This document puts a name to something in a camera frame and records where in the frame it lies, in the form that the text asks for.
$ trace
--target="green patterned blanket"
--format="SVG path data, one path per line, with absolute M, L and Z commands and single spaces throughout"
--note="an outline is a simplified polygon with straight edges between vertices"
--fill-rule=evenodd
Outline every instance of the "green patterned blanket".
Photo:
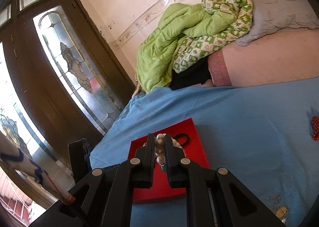
M 202 57 L 248 33 L 251 0 L 202 0 L 170 5 L 137 53 L 137 81 L 150 92 L 166 87 L 172 70 L 184 71 Z
M 173 69 L 177 73 L 244 36 L 252 27 L 253 4 L 251 0 L 202 0 L 202 6 L 210 14 L 223 10 L 237 14 L 238 18 L 225 30 L 215 35 L 186 37 L 173 64 Z

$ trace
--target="blue cloth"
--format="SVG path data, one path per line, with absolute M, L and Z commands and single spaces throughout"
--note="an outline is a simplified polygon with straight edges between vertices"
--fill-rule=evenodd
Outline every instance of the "blue cloth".
M 92 151 L 92 167 L 121 163 L 132 140 L 191 117 L 211 168 L 228 168 L 274 213 L 286 206 L 286 225 L 296 227 L 319 193 L 319 141 L 312 140 L 310 123 L 319 115 L 318 86 L 319 78 L 245 88 L 156 88 L 130 101 Z M 131 226 L 184 227 L 185 208 L 183 199 L 134 205 Z

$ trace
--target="gray pillow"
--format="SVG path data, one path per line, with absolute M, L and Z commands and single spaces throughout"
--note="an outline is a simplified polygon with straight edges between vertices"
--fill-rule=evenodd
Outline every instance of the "gray pillow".
M 278 30 L 319 28 L 319 20 L 307 0 L 252 0 L 253 26 L 248 34 L 236 40 L 240 46 Z

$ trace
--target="red polka dot cloth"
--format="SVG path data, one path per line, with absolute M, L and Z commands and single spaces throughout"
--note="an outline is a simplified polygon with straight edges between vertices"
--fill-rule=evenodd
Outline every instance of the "red polka dot cloth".
M 311 124 L 312 124 L 312 129 L 313 129 L 312 139 L 319 140 L 319 117 L 312 116 Z

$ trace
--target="pink mattress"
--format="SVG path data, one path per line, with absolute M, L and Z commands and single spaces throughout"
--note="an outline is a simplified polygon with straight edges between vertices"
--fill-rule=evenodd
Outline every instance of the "pink mattress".
M 257 86 L 319 76 L 319 30 L 276 32 L 208 57 L 216 87 Z

